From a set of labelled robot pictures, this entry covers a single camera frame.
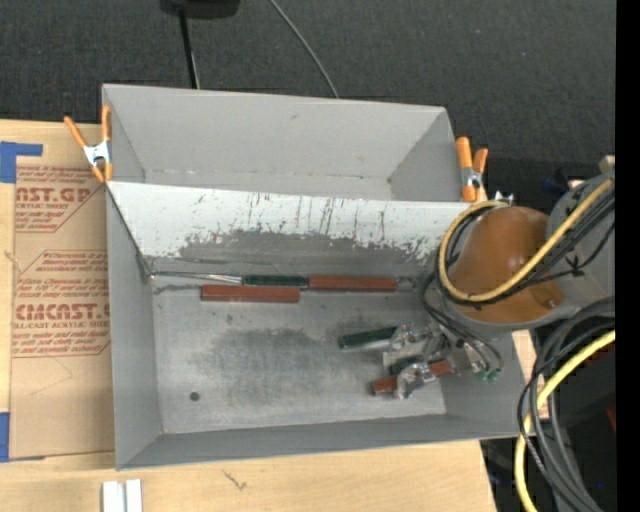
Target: black cable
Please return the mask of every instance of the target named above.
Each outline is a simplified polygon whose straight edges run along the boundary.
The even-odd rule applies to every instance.
[[[313,62],[315,63],[315,65],[320,70],[320,73],[322,73],[322,76],[324,77],[325,81],[327,82],[327,85],[331,89],[331,92],[333,93],[334,97],[335,98],[340,98],[340,96],[338,95],[338,91],[336,90],[335,85],[333,85],[333,82],[331,81],[331,77],[329,76],[329,73],[327,73],[327,70],[324,69],[324,66],[320,62],[320,59],[315,54],[315,52],[313,51],[313,49],[311,48],[309,43],[307,43],[307,40],[300,33],[300,31],[294,25],[294,23],[289,19],[289,17],[286,15],[286,13],[282,10],[282,7],[280,7],[275,0],[268,0],[268,1],[271,4],[271,6],[276,10],[276,12],[280,15],[280,17],[284,20],[284,22],[289,26],[289,28],[295,34],[295,36],[298,38],[298,40],[302,43],[302,46],[304,46],[304,49],[307,50],[307,53],[313,59]]]
[[[180,31],[182,33],[182,44],[184,46],[184,53],[187,57],[187,66],[189,67],[189,80],[191,81],[191,88],[200,89],[200,77],[198,76],[198,69],[196,68],[196,59],[193,55],[193,49],[191,48],[189,24],[187,22],[187,16],[184,12],[184,9],[180,9],[178,11],[178,18],[180,19]]]
[[[610,318],[606,319],[603,323],[589,329],[587,332],[583,333],[582,335],[578,336],[575,339],[572,339],[570,343],[565,345],[564,343],[565,343],[566,337],[570,333],[570,331],[573,328],[575,328],[578,324],[584,322],[585,320],[588,320],[590,318],[597,317],[597,316],[606,316],[606,315],[615,315],[615,297],[608,297],[606,299],[603,299],[601,301],[598,301],[592,304],[591,306],[588,306],[587,308],[584,308],[573,318],[565,321],[563,324],[561,324],[558,328],[554,330],[554,332],[547,338],[547,341],[545,343],[545,346],[542,349],[541,354],[536,359],[531,380],[525,386],[520,396],[520,400],[518,402],[518,409],[517,409],[517,418],[520,426],[520,432],[522,433],[525,441],[527,442],[527,446],[534,460],[536,461],[536,465],[538,465],[538,468],[541,474],[543,475],[543,477],[558,492],[558,494],[560,494],[568,502],[570,502],[574,508],[578,507],[576,503],[579,503],[580,506],[589,507],[588,510],[590,509],[599,510],[599,509],[597,508],[597,504],[595,504],[595,502],[593,502],[592,504],[585,503],[584,501],[585,496],[588,496],[589,500],[591,501],[593,500],[590,497],[589,493],[586,491],[586,489],[584,489],[584,486],[582,485],[582,481],[579,474],[575,472],[575,468],[570,464],[570,462],[568,462],[569,456],[566,453],[566,449],[562,445],[562,443],[558,443],[558,449],[561,452],[563,461],[565,460],[567,461],[565,463],[566,467],[564,468],[564,470],[555,459],[553,453],[551,452],[551,449],[546,443],[546,439],[544,439],[544,433],[542,432],[541,421],[540,421],[538,409],[536,407],[535,402],[537,400],[537,382],[539,377],[542,376],[545,371],[549,369],[554,369],[555,365],[557,365],[558,362],[566,354],[575,350],[577,346],[579,346],[580,344],[583,344],[585,340],[587,340],[589,337],[592,337],[596,332],[604,329],[605,326],[609,325],[611,323],[611,319]],[[540,453],[532,443],[529,433],[526,432],[524,429],[524,403],[527,396],[530,398],[530,413],[533,420],[534,432],[536,432],[538,435],[537,437],[541,445],[543,456],[545,460],[550,463],[550,466],[553,467],[553,469],[555,470],[556,476],[552,476],[549,474],[544,463],[542,462]],[[564,472],[568,472],[571,474],[570,476],[573,482],[569,482],[564,477],[564,474],[563,474]]]
[[[565,347],[565,350],[562,351],[562,355],[574,351],[578,346],[584,344],[584,342],[586,340],[593,339],[594,334],[596,332],[601,331],[602,329],[603,329],[603,326],[597,326],[595,328],[591,328],[588,331],[584,332],[583,334],[578,336],[574,341],[572,341],[568,346]],[[554,358],[554,359],[549,361],[550,363],[552,363],[551,367],[550,367],[551,370],[554,369],[554,367],[556,366],[557,361],[558,361],[557,358]],[[552,468],[554,473],[558,475],[558,478],[564,479],[564,475],[568,474],[569,478],[571,479],[571,482],[567,480],[566,481],[567,485],[573,485],[576,489],[581,489],[582,490],[583,489],[582,479],[581,479],[580,475],[578,474],[578,472],[573,467],[573,465],[571,464],[571,462],[569,460],[569,455],[566,452],[566,449],[564,448],[564,446],[558,445],[558,447],[557,447],[558,451],[561,454],[561,458],[562,458],[562,460],[564,462],[564,466],[563,466],[558,461],[558,459],[556,458],[555,454],[553,453],[552,448],[549,446],[549,443],[548,443],[548,441],[546,439],[546,436],[544,436],[544,434],[543,434],[544,433],[544,429],[542,427],[542,421],[541,421],[541,418],[540,418],[540,414],[539,414],[538,408],[535,405],[536,402],[537,402],[537,398],[538,398],[538,396],[537,396],[537,385],[536,385],[536,386],[532,386],[530,391],[529,391],[529,400],[530,400],[530,404],[529,404],[530,409],[529,410],[530,411],[535,411],[535,412],[532,412],[531,417],[532,417],[532,420],[533,420],[534,431],[537,434],[537,439],[538,439],[538,442],[539,442],[539,445],[540,445],[540,450],[541,450],[542,455],[543,455],[542,458],[545,460],[545,464],[548,465],[550,468]],[[550,411],[550,416],[549,417],[553,418],[553,411]],[[555,434],[556,434],[556,437],[557,437],[559,435],[559,431],[556,431]]]

